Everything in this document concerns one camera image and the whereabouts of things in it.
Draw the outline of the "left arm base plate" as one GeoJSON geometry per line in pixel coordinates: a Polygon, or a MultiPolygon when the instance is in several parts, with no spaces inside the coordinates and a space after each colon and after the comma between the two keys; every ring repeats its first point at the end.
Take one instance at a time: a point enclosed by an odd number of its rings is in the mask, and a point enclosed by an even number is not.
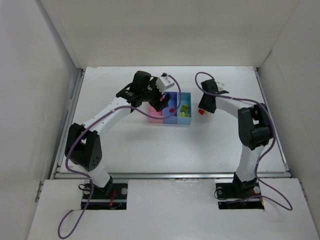
{"type": "Polygon", "coordinates": [[[113,183],[107,194],[104,194],[95,187],[86,210],[126,210],[127,196],[127,182],[113,183]]]}

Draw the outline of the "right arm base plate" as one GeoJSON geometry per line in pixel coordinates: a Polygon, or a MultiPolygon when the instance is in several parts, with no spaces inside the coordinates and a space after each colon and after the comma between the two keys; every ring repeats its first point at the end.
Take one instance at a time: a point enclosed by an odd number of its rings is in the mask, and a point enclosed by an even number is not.
{"type": "Polygon", "coordinates": [[[233,182],[217,182],[214,197],[218,200],[219,210],[264,210],[258,183],[240,190],[233,182]]]}

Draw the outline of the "green lego block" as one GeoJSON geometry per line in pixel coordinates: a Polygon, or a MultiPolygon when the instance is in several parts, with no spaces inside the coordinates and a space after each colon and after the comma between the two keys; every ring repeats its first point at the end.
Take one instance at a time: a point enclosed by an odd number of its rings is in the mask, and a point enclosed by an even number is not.
{"type": "Polygon", "coordinates": [[[188,111],[189,106],[187,104],[183,104],[181,107],[181,112],[186,113],[188,111]]]}

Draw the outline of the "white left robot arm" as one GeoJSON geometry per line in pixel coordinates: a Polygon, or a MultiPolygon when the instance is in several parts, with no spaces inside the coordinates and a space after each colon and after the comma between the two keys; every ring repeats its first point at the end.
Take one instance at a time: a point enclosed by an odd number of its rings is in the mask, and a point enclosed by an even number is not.
{"type": "Polygon", "coordinates": [[[84,175],[92,181],[94,190],[107,196],[113,183],[101,163],[101,136],[144,102],[157,112],[168,107],[171,95],[166,90],[174,85],[175,81],[165,73],[152,76],[139,70],[134,74],[132,82],[121,89],[101,112],[82,124],[73,123],[69,127],[64,152],[66,160],[84,171],[84,175]]]}

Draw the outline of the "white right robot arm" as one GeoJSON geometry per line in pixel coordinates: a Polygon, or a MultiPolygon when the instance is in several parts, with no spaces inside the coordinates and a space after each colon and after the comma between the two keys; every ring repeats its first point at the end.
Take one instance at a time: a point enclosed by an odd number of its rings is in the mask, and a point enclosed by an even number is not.
{"type": "Polygon", "coordinates": [[[219,109],[235,117],[242,144],[240,161],[233,174],[233,180],[216,184],[217,198],[227,200],[251,197],[254,195],[254,189],[259,189],[256,177],[258,159],[273,138],[268,115],[263,106],[217,96],[225,94],[226,91],[219,90],[213,78],[201,82],[201,87],[210,94],[203,94],[198,107],[212,114],[219,109]]]}

